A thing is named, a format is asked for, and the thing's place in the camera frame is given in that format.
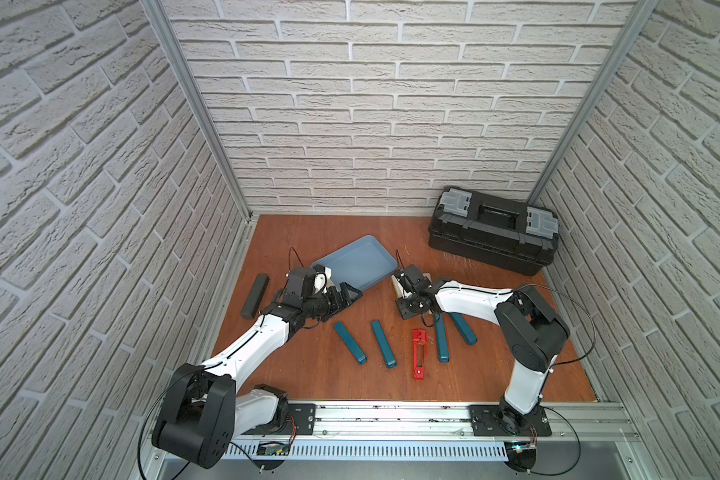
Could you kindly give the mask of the blue plastic storage tray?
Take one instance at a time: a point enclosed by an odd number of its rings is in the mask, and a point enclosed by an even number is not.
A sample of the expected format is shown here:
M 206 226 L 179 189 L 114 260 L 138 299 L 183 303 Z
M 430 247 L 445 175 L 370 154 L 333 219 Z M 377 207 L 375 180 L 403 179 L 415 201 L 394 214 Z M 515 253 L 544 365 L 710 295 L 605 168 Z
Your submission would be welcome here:
M 366 235 L 312 264 L 329 270 L 330 281 L 366 292 L 393 275 L 397 262 L 372 235 Z

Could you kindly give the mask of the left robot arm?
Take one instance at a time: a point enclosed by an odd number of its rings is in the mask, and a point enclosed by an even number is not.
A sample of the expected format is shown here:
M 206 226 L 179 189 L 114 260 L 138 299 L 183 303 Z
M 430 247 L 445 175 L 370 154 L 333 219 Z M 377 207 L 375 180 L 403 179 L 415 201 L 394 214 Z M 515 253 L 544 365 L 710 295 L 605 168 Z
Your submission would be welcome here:
M 234 438 L 263 428 L 278 432 L 297 428 L 288 413 L 288 395 L 260 384 L 239 390 L 274 351 L 291 340 L 309 319 L 325 322 L 362 298 L 363 292 L 343 282 L 306 296 L 280 291 L 240 338 L 214 357 L 185 363 L 154 403 L 154 447 L 209 469 L 222 458 Z

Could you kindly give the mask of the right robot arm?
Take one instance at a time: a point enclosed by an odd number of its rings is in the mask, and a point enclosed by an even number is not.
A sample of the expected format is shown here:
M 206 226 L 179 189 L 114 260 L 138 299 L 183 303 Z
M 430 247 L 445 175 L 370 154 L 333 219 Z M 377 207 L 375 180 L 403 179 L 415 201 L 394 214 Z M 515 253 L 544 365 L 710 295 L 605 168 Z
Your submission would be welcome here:
M 464 314 L 498 325 L 514 357 L 496 418 L 518 429 L 542 398 L 548 374 L 570 337 L 557 311 L 531 286 L 489 289 L 455 280 L 430 281 L 414 265 L 393 273 L 401 317 L 425 312 Z

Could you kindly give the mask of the red pliers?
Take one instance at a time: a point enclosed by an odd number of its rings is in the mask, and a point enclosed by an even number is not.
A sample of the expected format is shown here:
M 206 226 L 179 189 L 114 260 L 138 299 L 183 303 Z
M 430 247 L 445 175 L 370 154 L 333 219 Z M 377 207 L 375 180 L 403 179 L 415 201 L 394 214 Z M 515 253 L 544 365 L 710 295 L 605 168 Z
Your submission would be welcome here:
M 428 354 L 428 335 L 424 329 L 412 331 L 413 378 L 423 380 L 425 377 L 424 362 Z

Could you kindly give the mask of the teal pliers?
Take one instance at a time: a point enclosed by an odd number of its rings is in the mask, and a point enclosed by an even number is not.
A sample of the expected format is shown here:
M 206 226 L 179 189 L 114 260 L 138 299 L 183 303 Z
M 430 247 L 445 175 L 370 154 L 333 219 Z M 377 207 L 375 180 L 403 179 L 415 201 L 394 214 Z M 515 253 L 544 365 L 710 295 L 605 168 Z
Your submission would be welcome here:
M 450 351 L 448 347 L 446 324 L 441 314 L 434 315 L 434 328 L 438 361 L 440 363 L 449 363 Z
M 461 335 L 462 339 L 467 345 L 474 345 L 478 339 L 472 328 L 466 322 L 464 316 L 459 313 L 450 313 L 451 320 L 453 321 L 457 331 Z
M 388 369 L 392 369 L 397 366 L 397 361 L 394 356 L 394 353 L 391 349 L 391 346 L 389 344 L 389 341 L 385 335 L 385 332 L 383 330 L 383 327 L 381 325 L 381 322 L 379 320 L 373 320 L 371 322 L 371 328 L 373 331 L 373 334 L 375 336 L 375 339 L 377 341 L 377 344 L 379 346 L 384 365 Z
M 343 322 L 334 324 L 334 329 L 359 365 L 367 362 L 367 356 Z

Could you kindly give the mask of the teal pliers far right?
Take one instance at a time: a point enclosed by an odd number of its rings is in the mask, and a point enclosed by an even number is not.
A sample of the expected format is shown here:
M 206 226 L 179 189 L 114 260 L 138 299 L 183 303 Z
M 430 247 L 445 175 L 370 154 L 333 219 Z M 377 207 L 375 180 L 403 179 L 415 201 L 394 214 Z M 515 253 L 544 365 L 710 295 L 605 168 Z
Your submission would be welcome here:
M 472 328 L 466 322 L 464 316 L 459 313 L 450 313 L 451 320 L 453 321 L 457 331 L 461 335 L 462 339 L 467 345 L 474 345 L 478 339 Z

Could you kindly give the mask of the teal pliers far left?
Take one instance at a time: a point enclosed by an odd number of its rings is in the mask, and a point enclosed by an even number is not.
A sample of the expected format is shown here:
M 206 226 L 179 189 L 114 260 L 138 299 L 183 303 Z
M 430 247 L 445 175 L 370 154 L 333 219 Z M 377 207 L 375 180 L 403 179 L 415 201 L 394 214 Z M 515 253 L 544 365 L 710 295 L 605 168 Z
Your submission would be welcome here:
M 334 329 L 359 365 L 367 362 L 367 356 L 343 322 L 334 324 Z

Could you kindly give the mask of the black flat bar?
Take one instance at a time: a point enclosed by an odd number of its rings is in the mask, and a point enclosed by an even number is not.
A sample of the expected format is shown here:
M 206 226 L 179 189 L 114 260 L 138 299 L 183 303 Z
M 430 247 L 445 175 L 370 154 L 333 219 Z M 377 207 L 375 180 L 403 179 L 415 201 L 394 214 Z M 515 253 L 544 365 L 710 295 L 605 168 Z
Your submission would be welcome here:
M 258 316 L 259 307 L 268 288 L 269 276 L 258 274 L 251 285 L 248 296 L 241 308 L 240 315 L 244 319 L 253 320 Z

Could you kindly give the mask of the black plastic toolbox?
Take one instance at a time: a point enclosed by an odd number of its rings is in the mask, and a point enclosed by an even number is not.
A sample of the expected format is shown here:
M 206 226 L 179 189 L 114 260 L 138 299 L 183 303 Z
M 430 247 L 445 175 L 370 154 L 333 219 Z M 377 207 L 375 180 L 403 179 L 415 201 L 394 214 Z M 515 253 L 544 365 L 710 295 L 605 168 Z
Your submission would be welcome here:
M 455 186 L 442 191 L 428 231 L 436 250 L 525 276 L 553 263 L 560 239 L 553 211 Z

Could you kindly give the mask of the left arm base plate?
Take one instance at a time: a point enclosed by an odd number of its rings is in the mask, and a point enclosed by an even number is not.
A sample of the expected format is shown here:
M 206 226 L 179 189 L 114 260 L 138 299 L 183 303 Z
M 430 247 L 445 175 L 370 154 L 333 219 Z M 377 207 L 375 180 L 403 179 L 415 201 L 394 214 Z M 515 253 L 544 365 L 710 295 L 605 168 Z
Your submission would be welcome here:
M 289 403 L 280 407 L 275 416 L 275 435 L 312 435 L 315 425 L 316 405 L 314 403 Z

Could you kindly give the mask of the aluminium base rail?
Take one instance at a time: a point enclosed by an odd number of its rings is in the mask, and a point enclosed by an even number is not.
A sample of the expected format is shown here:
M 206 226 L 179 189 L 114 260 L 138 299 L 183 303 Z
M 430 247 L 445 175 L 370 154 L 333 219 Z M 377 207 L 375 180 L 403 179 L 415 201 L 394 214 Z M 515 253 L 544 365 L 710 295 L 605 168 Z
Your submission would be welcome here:
M 527 468 L 540 447 L 570 442 L 575 453 L 610 443 L 619 452 L 641 442 L 619 403 L 552 403 L 541 406 L 550 437 L 473 435 L 471 403 L 296 401 L 316 405 L 312 435 L 275 435 L 257 428 L 234 438 L 219 460 L 455 461 L 518 463 Z

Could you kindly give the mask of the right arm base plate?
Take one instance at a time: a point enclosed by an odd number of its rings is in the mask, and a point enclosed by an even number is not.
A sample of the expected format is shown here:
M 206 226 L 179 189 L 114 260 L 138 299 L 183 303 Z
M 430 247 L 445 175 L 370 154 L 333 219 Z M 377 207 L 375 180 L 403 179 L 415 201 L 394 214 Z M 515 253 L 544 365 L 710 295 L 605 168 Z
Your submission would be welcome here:
M 467 406 L 475 437 L 550 437 L 549 420 L 540 405 L 529 413 L 520 414 L 504 403 L 470 404 Z

